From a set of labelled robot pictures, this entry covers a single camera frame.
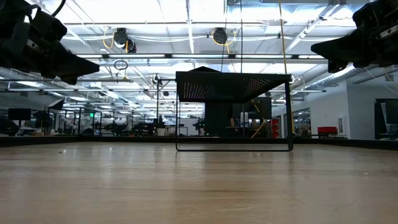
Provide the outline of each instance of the perforated metal panel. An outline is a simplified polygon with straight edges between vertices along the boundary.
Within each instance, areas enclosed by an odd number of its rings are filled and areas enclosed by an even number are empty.
[[[290,75],[177,72],[177,93],[182,102],[244,103],[285,82]]]

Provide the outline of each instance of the wooden floor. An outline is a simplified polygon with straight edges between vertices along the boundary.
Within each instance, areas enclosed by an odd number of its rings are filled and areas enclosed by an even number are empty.
[[[0,223],[398,223],[398,152],[0,148]]]

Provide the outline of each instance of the black cable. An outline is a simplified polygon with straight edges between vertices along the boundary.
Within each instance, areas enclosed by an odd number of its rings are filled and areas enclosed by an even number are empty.
[[[51,16],[55,17],[56,15],[58,15],[58,13],[61,11],[63,6],[65,5],[66,1],[67,0],[61,0],[61,4],[58,6],[57,10],[55,10],[55,12],[53,12],[53,14]]]
[[[242,0],[241,0],[241,73],[243,73],[243,13],[242,13]]]
[[[226,6],[226,9],[225,9],[225,28],[224,28],[225,35],[226,35],[227,12],[228,12],[228,5]],[[221,58],[221,72],[223,72],[223,65],[224,65],[224,50],[225,50],[225,43],[223,44],[223,56]]]

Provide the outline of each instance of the ceiling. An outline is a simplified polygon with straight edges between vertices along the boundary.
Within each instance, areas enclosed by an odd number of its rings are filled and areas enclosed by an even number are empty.
[[[60,0],[29,0],[39,4],[44,11],[53,12]],[[282,1],[282,18],[284,19],[284,39],[280,38],[280,14],[278,1],[265,0],[67,0],[66,5],[57,15],[68,28],[68,34],[62,44],[74,54],[123,54],[123,50],[111,45],[112,33],[118,27],[127,28],[127,34],[136,46],[138,54],[283,54],[283,44],[288,55],[313,55],[311,45],[342,37],[355,29],[352,15],[367,1],[334,1],[346,2],[342,5],[329,5],[329,0]],[[211,38],[216,27],[226,28],[228,49],[217,45]],[[101,71],[81,77],[77,86],[64,83],[38,83],[47,88],[112,89],[114,94],[79,94],[52,91],[62,96],[79,96],[94,103],[126,103],[145,108],[145,103],[153,103],[156,92],[143,93],[143,90],[154,89],[154,75],[161,78],[174,78],[176,71],[188,71],[201,66],[223,72],[243,73],[276,73],[284,74],[283,57],[278,60],[215,60],[215,59],[124,59],[130,66],[125,71],[113,67],[114,60],[105,61],[90,59],[102,64]],[[294,87],[311,83],[327,73],[327,61],[288,60],[287,73],[295,78]],[[24,73],[2,73],[3,78],[37,79],[38,75]],[[32,85],[14,83],[16,88],[39,88]],[[164,89],[170,90],[169,96],[162,96],[166,103],[175,99],[176,85],[169,82]],[[132,89],[134,91],[117,91]],[[280,94],[273,94],[280,99]],[[113,109],[125,109],[113,105]],[[174,110],[165,106],[164,110]],[[190,113],[203,112],[202,106],[196,106]]]

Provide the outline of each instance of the metal frame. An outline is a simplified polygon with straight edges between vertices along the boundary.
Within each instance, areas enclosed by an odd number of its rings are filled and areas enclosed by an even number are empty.
[[[286,94],[286,113],[290,114],[287,119],[287,149],[286,150],[267,150],[267,149],[259,149],[259,150],[229,150],[229,149],[179,149],[178,148],[178,140],[179,140],[179,125],[178,125],[178,94],[177,100],[175,102],[176,109],[176,119],[175,119],[175,149],[178,152],[290,152],[293,151],[293,127],[292,127],[292,105],[290,104],[290,84],[289,82],[285,82],[285,94]]]

